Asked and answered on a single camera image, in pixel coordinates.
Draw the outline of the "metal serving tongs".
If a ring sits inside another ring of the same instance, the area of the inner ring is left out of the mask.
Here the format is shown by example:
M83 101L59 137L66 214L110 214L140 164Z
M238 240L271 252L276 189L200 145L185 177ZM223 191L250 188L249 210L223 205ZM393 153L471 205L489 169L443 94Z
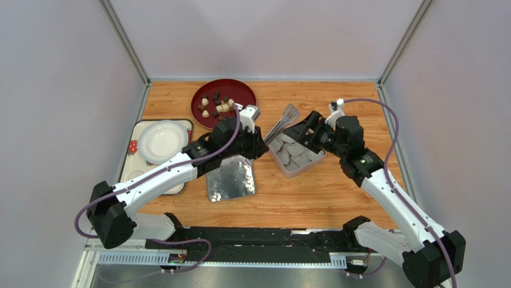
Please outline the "metal serving tongs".
M267 133L266 137L264 138L264 144L269 146L271 142L283 132L283 130L295 123L298 118L300 117L300 112L298 111L297 107L290 103L286 106L284 109L284 112L280 118L280 120L272 127L270 132Z

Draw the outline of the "pink square chocolate tin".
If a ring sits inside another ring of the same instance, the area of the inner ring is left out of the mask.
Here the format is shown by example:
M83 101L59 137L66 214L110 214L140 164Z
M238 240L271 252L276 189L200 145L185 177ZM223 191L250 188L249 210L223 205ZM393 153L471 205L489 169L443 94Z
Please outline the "pink square chocolate tin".
M325 151L315 153L283 133L269 144L269 152L284 177L288 179L321 164L326 157Z

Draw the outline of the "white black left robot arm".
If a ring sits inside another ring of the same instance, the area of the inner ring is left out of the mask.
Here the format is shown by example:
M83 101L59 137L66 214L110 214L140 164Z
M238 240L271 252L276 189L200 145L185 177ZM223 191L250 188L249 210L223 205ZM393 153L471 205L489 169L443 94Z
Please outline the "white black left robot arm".
M260 127L225 118L157 168L112 186L98 183L89 204L80 211L86 214L94 234L82 236L99 239L106 249L130 239L168 240L176 230L170 216L141 214L140 208L175 186L216 170L225 159L242 156L256 160L268 151Z

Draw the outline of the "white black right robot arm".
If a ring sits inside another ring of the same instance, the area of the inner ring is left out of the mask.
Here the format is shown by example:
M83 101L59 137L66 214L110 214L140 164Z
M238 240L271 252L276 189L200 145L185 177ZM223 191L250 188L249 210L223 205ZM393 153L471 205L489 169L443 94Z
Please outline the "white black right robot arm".
M380 204L401 232L357 217L342 228L352 246L369 248L396 263L414 287L457 286L466 240L458 231L448 232L411 200L383 160L366 148L357 117L340 116L329 125L313 111L284 134L313 152L337 156L343 173Z

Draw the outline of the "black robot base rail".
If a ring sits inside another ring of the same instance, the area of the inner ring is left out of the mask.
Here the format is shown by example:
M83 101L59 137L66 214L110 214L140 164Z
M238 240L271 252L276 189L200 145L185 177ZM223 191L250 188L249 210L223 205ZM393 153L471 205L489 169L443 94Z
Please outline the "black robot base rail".
M365 273L375 256L342 230L180 227L167 242L146 240L145 248L178 250L189 264L204 258L226 265L332 265L353 274Z

